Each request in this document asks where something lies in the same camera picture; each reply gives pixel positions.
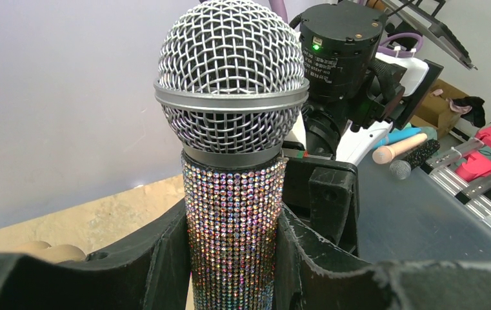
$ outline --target silver mesh grille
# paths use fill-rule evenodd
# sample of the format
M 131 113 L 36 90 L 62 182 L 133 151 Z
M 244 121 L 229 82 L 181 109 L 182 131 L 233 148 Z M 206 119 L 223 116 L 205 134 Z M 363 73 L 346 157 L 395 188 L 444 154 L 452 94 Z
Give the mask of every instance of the silver mesh grille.
M 251 0 L 211 0 L 173 25 L 162 46 L 162 87 L 209 94 L 298 89 L 303 57 L 294 31 Z
M 252 95 L 297 90 L 303 57 L 294 31 L 251 0 L 211 0 L 189 10 L 161 49 L 159 85 L 188 93 Z M 249 153 L 283 142 L 299 107 L 215 114 L 163 105 L 179 139 L 205 152 Z
M 252 114 L 213 114 L 163 107 L 173 131 L 189 147 L 215 153 L 257 152 L 280 144 L 300 107 Z

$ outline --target purple cable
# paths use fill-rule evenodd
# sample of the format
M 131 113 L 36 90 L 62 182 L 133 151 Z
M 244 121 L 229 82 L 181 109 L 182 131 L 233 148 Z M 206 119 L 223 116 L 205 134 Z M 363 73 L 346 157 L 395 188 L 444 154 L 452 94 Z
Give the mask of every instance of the purple cable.
M 284 22 L 288 22 L 287 18 L 287 8 L 285 8 L 284 0 L 268 0 L 272 11 L 279 15 Z
M 416 52 L 420 51 L 420 48 L 424 45 L 424 38 L 420 36 L 419 34 L 415 34 L 413 32 L 403 32 L 401 34 L 394 34 L 393 36 L 387 37 L 384 41 L 380 42 L 380 46 L 378 47 L 378 52 L 386 54 L 388 56 L 395 57 L 397 55 L 397 52 L 395 50 L 392 50 L 391 48 L 387 48 L 385 46 L 382 46 L 388 42 L 391 42 L 395 39 L 400 39 L 402 37 L 411 37 L 413 39 L 416 39 Z M 408 51 L 400 51 L 398 57 L 399 58 L 409 58 L 414 56 L 412 52 Z

